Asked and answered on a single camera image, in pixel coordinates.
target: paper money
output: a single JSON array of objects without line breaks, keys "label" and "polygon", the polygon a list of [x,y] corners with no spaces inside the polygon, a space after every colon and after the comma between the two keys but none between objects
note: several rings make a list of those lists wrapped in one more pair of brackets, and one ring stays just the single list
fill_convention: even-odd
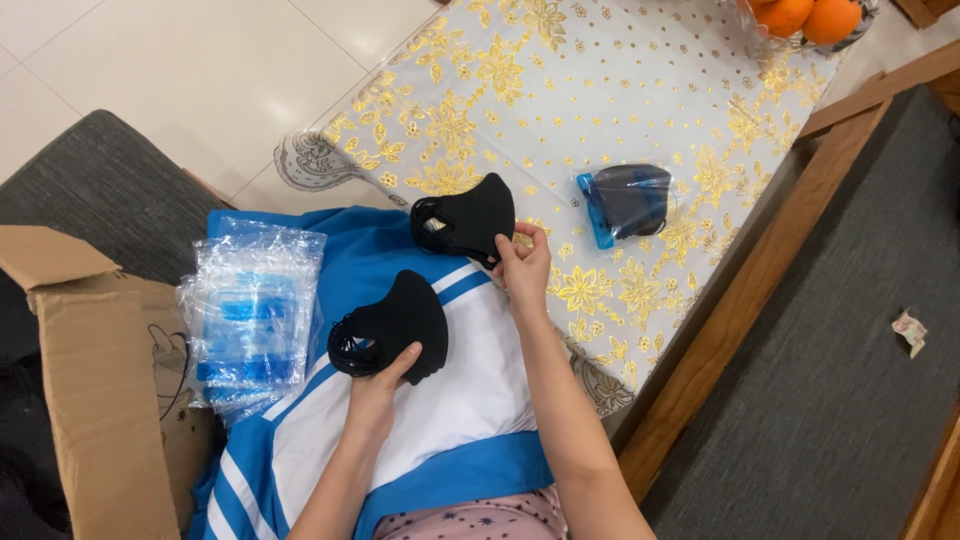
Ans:
[{"label": "paper money", "polygon": [[916,356],[917,353],[920,352],[920,349],[924,347],[926,328],[920,324],[920,321],[911,317],[906,311],[901,313],[900,317],[897,317],[897,320],[894,321],[894,324],[891,326],[894,331],[902,335],[906,339],[906,342],[912,347],[912,349],[910,349],[911,358]]}]

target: tablecloth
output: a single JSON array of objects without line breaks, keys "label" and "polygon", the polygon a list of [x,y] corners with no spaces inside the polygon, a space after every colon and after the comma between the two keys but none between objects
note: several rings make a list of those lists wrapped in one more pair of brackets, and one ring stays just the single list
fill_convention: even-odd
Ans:
[{"label": "tablecloth", "polygon": [[[652,373],[835,71],[817,53],[758,52],[730,9],[453,0],[350,110],[281,143],[277,167],[311,189],[366,178],[404,209],[498,173],[517,219],[548,234],[550,316],[609,414]],[[683,200],[658,234],[601,252],[571,172],[620,161],[667,168]]]}]

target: box flap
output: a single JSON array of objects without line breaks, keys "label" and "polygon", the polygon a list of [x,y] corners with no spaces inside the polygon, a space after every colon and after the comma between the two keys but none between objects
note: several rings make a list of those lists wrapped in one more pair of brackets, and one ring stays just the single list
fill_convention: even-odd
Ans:
[{"label": "box flap", "polygon": [[0,226],[0,268],[24,290],[119,270],[83,240],[47,227]]},{"label": "box flap", "polygon": [[140,292],[44,292],[36,313],[74,538],[178,540]]}]

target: woman's left hand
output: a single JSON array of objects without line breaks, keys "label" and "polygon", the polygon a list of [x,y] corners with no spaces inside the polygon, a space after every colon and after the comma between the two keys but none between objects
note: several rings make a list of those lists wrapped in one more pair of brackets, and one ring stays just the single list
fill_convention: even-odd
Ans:
[{"label": "woman's left hand", "polygon": [[387,440],[394,426],[394,394],[406,382],[403,374],[414,365],[422,349],[415,341],[380,373],[353,379],[344,437],[359,438],[377,448]]}]

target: plastic bag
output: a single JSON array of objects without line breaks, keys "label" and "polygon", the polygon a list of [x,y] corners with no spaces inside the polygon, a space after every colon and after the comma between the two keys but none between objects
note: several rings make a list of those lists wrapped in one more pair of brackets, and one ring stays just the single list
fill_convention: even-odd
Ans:
[{"label": "plastic bag", "polygon": [[676,217],[684,198],[670,172],[649,163],[575,170],[570,180],[574,187],[567,192],[586,214],[600,250],[659,233]]},{"label": "plastic bag", "polygon": [[326,236],[226,218],[195,244],[197,274],[178,287],[190,335],[192,406],[246,418],[303,382],[322,325],[317,275]]}]

